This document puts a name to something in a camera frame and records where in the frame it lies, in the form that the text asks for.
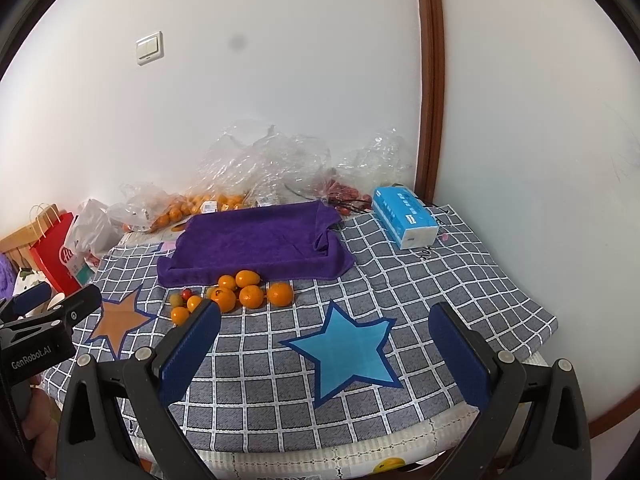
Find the person's left hand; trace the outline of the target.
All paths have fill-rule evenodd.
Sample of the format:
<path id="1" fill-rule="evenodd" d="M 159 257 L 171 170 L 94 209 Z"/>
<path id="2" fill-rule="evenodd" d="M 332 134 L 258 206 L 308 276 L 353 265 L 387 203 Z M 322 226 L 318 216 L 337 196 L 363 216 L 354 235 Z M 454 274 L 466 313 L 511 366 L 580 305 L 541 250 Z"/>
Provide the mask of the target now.
<path id="1" fill-rule="evenodd" d="M 32 460 L 48 478 L 56 477 L 58 422 L 52 417 L 52 399 L 38 387 L 30 388 L 29 408 L 22 422 L 25 438 L 32 442 Z"/>

